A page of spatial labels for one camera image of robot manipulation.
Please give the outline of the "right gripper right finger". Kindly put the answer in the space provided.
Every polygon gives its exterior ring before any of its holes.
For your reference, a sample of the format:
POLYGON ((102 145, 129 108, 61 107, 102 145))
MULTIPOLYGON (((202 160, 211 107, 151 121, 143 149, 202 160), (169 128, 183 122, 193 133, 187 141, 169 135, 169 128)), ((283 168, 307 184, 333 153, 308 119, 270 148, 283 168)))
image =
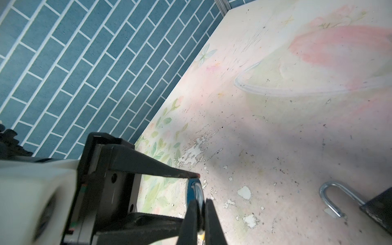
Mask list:
POLYGON ((205 245, 227 245, 213 201, 207 199, 204 208, 205 245))

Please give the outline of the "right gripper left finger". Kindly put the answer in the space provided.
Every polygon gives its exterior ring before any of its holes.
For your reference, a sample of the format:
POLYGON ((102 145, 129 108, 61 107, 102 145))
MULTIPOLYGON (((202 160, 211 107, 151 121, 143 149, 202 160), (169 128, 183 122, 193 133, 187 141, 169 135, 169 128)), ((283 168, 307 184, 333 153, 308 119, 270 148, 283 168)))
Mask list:
POLYGON ((178 235, 177 245, 197 245, 203 229, 204 202, 190 201, 178 235))

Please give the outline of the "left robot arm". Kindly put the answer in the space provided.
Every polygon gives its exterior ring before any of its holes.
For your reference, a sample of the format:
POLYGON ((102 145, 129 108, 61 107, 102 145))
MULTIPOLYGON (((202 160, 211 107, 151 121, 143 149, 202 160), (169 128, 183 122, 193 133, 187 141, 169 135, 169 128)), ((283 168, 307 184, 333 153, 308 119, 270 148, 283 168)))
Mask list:
POLYGON ((1 127, 1 244, 149 245, 206 231, 196 173, 170 167, 121 138, 91 133, 79 160, 34 157, 1 127), (137 211, 143 175, 186 179, 186 215, 137 211))

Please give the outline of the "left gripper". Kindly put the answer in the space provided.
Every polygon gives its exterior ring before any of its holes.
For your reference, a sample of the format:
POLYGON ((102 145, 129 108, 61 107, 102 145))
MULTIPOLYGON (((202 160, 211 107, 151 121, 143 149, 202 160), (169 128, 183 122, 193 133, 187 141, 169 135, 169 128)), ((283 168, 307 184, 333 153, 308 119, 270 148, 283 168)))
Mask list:
POLYGON ((139 174, 177 179, 199 179, 200 174, 171 167, 134 148, 108 133, 88 135, 61 244, 150 245, 179 235, 182 218, 139 212, 127 215, 134 209, 133 184, 140 182, 139 174), (100 161, 103 148, 108 164, 100 161))

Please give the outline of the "black padlock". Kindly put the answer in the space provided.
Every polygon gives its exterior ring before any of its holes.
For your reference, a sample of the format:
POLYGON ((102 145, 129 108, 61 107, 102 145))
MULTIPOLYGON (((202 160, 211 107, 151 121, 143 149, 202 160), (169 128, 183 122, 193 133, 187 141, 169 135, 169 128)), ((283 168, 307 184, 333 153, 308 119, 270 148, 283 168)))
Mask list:
POLYGON ((319 188, 319 195, 325 205, 339 218, 346 218, 342 212, 327 196, 327 190, 336 187, 359 205, 359 210, 379 225, 389 235, 392 233, 392 189, 388 188, 376 197, 366 201, 351 187, 338 181, 325 182, 319 188))

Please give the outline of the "blue padlock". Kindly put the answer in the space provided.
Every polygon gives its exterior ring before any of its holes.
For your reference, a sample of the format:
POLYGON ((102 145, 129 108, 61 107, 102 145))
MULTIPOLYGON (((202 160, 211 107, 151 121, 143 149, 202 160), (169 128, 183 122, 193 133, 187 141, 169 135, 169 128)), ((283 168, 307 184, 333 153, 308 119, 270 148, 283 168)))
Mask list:
POLYGON ((191 201, 196 200, 199 208, 199 214, 202 214, 205 205, 203 188, 200 179, 188 179, 186 184, 185 203, 186 208, 189 207, 191 201))

